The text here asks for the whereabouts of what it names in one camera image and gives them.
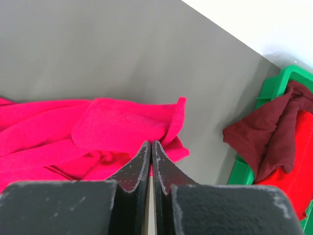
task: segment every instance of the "worn black plastic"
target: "worn black plastic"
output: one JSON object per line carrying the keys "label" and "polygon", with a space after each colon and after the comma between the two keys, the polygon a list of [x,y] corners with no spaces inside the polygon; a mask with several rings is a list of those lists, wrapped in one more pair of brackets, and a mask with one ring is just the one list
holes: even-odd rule
{"label": "worn black plastic", "polygon": [[151,145],[144,142],[137,155],[108,180],[121,188],[115,196],[110,234],[140,235],[145,219]]}
{"label": "worn black plastic", "polygon": [[171,185],[198,185],[167,157],[160,142],[152,145],[157,235],[175,234]]}

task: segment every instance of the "red cloth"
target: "red cloth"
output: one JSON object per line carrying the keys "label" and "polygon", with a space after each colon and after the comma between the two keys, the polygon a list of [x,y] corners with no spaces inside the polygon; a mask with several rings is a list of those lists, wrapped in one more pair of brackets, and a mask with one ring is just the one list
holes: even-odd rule
{"label": "red cloth", "polygon": [[258,182],[278,167],[290,173],[294,166],[294,132],[300,110],[313,113],[313,94],[291,81],[287,92],[262,105],[223,130],[224,142],[233,147],[252,168]]}
{"label": "red cloth", "polygon": [[277,186],[290,199],[299,220],[306,217],[305,210],[313,199],[313,115],[301,111],[295,128],[296,154],[292,172],[276,169],[259,185]]}
{"label": "red cloth", "polygon": [[0,192],[21,180],[104,180],[144,141],[159,140],[176,162],[189,155],[177,137],[185,103],[0,99]]}

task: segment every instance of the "white wall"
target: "white wall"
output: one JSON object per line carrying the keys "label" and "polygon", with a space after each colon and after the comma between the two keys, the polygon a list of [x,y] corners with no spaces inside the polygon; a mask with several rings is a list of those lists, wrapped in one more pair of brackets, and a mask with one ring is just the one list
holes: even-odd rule
{"label": "white wall", "polygon": [[313,71],[312,0],[183,0],[280,67]]}

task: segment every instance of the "pink fleece fabric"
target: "pink fleece fabric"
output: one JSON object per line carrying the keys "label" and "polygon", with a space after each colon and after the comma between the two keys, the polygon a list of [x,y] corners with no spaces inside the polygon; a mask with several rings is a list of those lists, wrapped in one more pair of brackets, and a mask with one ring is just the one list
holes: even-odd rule
{"label": "pink fleece fabric", "polygon": [[25,180],[105,180],[144,141],[160,141],[177,162],[189,155],[178,133],[186,98],[148,105],[124,100],[16,104],[0,99],[0,192]]}

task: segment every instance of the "gray table surface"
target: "gray table surface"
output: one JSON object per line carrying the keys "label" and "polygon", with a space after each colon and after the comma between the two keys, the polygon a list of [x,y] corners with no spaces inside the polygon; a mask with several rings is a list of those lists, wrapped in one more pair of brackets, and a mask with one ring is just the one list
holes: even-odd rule
{"label": "gray table surface", "polygon": [[15,101],[188,98],[178,166],[225,184],[222,129],[253,110],[279,69],[180,0],[3,0],[0,95]]}

